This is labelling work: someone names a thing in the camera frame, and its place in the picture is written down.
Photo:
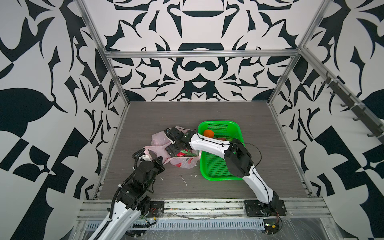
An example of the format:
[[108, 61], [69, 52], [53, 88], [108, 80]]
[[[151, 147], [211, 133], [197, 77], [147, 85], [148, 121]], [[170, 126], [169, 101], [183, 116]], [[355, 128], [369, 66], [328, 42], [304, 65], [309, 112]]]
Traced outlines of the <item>green plastic basket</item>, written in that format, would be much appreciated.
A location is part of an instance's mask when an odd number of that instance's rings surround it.
[[[225, 138], [231, 141], [233, 138], [244, 141], [240, 126], [233, 121], [205, 121], [199, 124], [198, 133], [211, 130], [214, 138]], [[224, 159], [206, 152], [202, 152], [200, 159], [200, 171], [202, 176], [212, 182], [217, 181], [241, 181], [241, 178], [233, 176]]]

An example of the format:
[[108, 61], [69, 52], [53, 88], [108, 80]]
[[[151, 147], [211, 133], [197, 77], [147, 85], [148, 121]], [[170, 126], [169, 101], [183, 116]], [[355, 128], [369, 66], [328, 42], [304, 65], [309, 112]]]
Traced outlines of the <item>pink plastic bag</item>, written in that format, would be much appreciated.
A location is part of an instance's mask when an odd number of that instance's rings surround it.
[[151, 145], [144, 147], [144, 154], [152, 160], [162, 157], [164, 165], [170, 163], [179, 168], [194, 168], [202, 154], [199, 150], [193, 150], [189, 144], [190, 138], [196, 133], [195, 130], [178, 126], [167, 128], [152, 135]]

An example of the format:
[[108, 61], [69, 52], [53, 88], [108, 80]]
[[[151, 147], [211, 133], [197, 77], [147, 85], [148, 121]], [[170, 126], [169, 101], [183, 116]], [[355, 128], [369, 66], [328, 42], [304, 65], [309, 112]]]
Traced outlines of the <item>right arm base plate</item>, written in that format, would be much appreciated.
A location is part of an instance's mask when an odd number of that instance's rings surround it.
[[283, 200], [278, 200], [273, 207], [257, 200], [245, 200], [245, 210], [248, 217], [286, 216], [287, 208]]

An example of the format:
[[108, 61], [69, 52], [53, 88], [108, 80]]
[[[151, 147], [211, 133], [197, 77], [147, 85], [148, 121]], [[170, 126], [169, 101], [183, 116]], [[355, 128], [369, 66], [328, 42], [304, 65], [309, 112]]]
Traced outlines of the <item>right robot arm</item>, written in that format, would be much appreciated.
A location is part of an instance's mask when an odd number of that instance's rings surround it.
[[276, 211], [279, 196], [259, 175], [252, 161], [252, 155], [240, 140], [220, 141], [191, 130], [182, 132], [175, 127], [165, 129], [164, 133], [171, 141], [171, 144], [166, 147], [166, 151], [171, 157], [175, 157], [182, 150], [195, 150], [224, 159], [229, 172], [247, 183], [261, 207], [269, 209], [271, 212]]

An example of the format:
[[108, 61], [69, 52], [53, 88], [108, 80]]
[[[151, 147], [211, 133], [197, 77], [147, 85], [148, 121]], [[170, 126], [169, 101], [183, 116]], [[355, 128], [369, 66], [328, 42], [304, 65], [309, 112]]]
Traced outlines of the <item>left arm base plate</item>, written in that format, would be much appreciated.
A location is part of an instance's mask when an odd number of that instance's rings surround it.
[[149, 206], [146, 209], [145, 217], [158, 218], [164, 214], [165, 202], [164, 201], [150, 201]]

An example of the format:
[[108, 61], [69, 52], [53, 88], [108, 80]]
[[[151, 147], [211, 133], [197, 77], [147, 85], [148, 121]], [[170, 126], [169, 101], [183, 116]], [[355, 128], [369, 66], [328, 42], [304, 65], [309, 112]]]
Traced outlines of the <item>orange fruit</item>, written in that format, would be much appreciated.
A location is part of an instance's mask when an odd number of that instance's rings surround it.
[[213, 139], [215, 137], [215, 133], [212, 130], [207, 129], [207, 130], [204, 130], [203, 136]]

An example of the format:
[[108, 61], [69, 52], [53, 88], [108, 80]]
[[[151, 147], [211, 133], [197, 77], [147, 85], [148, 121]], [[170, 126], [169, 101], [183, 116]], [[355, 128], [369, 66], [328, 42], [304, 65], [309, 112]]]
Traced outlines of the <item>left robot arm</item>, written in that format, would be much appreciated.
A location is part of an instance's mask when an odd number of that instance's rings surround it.
[[165, 168], [163, 158], [158, 157], [150, 161], [135, 159], [138, 166], [134, 172], [118, 186], [115, 192], [109, 213], [90, 236], [91, 240], [120, 240], [124, 235], [138, 238], [144, 235], [144, 230], [132, 230], [132, 227], [149, 229], [157, 223], [147, 221], [137, 224], [136, 221], [148, 214], [151, 198], [147, 193], [153, 193], [153, 184], [156, 176]]

